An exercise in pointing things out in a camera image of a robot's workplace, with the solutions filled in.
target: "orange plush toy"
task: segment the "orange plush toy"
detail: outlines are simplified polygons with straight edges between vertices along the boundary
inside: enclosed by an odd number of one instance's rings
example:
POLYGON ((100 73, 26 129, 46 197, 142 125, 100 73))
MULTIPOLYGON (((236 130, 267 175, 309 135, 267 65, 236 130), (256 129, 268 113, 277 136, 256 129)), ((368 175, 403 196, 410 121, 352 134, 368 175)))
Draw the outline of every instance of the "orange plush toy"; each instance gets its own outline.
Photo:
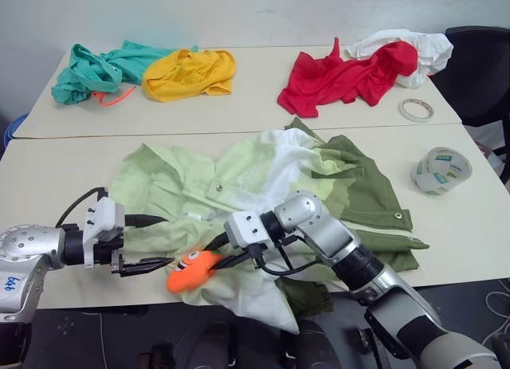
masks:
POLYGON ((190 291, 203 285, 215 272, 211 268, 221 259, 222 255, 213 251, 195 250, 189 253, 168 275, 168 292, 190 291))

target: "dark green fabric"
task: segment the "dark green fabric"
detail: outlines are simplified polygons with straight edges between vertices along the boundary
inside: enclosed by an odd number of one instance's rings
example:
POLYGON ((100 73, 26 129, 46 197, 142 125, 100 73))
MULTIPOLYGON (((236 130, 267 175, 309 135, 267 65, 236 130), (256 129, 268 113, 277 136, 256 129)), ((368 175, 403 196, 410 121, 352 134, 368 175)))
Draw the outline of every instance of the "dark green fabric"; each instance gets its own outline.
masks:
MULTIPOLYGON (((346 136, 339 135, 320 146, 323 160, 343 160, 354 164, 356 168, 345 171, 335 185, 342 185, 341 179, 355 178, 348 187, 349 203, 344 203, 339 210, 337 204, 342 198, 332 193, 324 200, 324 205, 337 218, 371 227, 391 228, 396 230, 413 229, 410 213, 398 204, 397 196, 391 187, 390 180, 381 174, 374 160, 366 157, 346 136)), ((312 175, 314 178, 331 176, 312 175)))
POLYGON ((313 130, 308 128, 306 124, 301 122, 299 118, 295 118, 289 125, 284 127, 285 130, 288 130, 289 128, 299 128, 301 131, 306 132, 308 135, 324 143, 322 138, 320 138, 313 130))
MULTIPOLYGON (((381 230, 413 229, 410 212, 400 207, 390 180, 379 171, 375 161, 365 156, 346 136, 338 135, 324 142, 297 118, 285 129, 289 128, 299 128, 322 142, 319 146, 322 160, 342 163, 344 166, 347 163, 351 167, 327 176, 312 172, 312 177, 316 179, 337 179, 332 192, 324 199, 324 205, 331 215, 381 230)), ((417 269, 419 264, 411 250, 429 248, 413 237, 366 230, 356 230, 355 233, 368 249, 396 271, 417 269)))
POLYGON ((275 284, 287 298, 297 320, 333 311, 333 302, 324 284, 288 277, 278 278, 275 284))

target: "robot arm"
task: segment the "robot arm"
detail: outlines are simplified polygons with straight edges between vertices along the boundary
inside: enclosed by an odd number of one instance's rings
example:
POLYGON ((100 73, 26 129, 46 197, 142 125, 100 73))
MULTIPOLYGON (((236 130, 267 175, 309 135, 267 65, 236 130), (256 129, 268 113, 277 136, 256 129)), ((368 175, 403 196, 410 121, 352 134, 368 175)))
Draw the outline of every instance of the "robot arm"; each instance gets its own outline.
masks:
POLYGON ((99 200, 88 208, 83 230, 76 224, 61 224, 70 212, 66 211, 54 228, 17 226, 0 235, 0 367, 21 366, 29 344, 30 323, 49 270, 66 265, 92 269, 110 264, 112 273, 125 277, 151 272, 173 260, 153 257, 125 263, 124 227, 149 226, 165 219, 124 215, 124 208, 108 198, 106 190, 94 189, 89 193, 97 191, 99 200))
POLYGON ((260 217, 236 213, 226 223, 230 242, 247 249, 260 268, 265 267, 262 250, 279 248, 285 235, 297 232, 367 307, 368 324, 395 357, 411 358, 421 369, 500 367, 489 349, 445 330, 426 300, 328 214, 314 194, 297 191, 274 211, 260 217))

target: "printed number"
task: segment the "printed number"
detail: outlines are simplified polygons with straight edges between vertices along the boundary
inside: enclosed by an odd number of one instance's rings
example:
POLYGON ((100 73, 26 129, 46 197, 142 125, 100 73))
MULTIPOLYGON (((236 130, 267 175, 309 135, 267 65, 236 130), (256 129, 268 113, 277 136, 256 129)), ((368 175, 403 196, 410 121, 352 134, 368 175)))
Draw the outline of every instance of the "printed number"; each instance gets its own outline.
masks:
POLYGON ((16 284, 18 283, 18 281, 20 281, 20 279, 18 279, 17 277, 14 276, 7 277, 7 282, 4 289, 8 292, 14 291, 16 289, 16 284))

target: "white table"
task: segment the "white table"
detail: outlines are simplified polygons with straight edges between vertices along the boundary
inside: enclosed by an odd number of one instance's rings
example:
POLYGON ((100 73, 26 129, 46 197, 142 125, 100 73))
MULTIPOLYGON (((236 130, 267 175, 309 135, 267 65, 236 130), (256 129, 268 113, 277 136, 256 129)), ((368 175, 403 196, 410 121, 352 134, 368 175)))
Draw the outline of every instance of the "white table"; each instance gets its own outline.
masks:
MULTIPOLYGON (((149 100, 137 87, 125 101, 110 108, 103 108, 92 99, 62 105, 52 98, 51 87, 56 84, 60 71, 68 65, 68 55, 62 59, 29 117, 15 135, 22 138, 67 138, 258 132, 282 128, 292 117, 276 100, 288 83, 298 53, 305 51, 318 58, 326 56, 331 50, 332 44, 300 48, 229 49, 237 61, 233 94, 229 96, 202 95, 162 104, 149 100)), ((319 106, 319 117, 305 120, 305 123, 312 129, 414 126, 417 125, 415 122, 398 112, 398 103, 407 98, 424 100, 433 107, 435 116, 427 125, 461 122, 434 84, 427 79, 421 88, 415 90, 395 86, 373 108, 361 99, 353 104, 336 102, 319 106)))
MULTIPOLYGON (((430 244, 414 251, 421 267, 402 275, 412 285, 441 285, 510 276, 510 196, 460 124, 319 130, 328 139, 348 136, 373 158, 411 211, 414 232, 430 244), (458 150, 473 176, 441 197, 418 192, 410 168, 432 147, 458 150)), ((142 142, 188 147, 219 157, 246 134, 117 136, 21 139, 0 161, 0 229, 22 223, 53 225, 61 212, 92 186, 109 185, 121 159, 142 142)), ((84 207, 69 221, 81 222, 84 207)), ((66 267, 48 274, 42 308, 149 304, 173 301, 159 270, 118 278, 104 269, 66 267)))

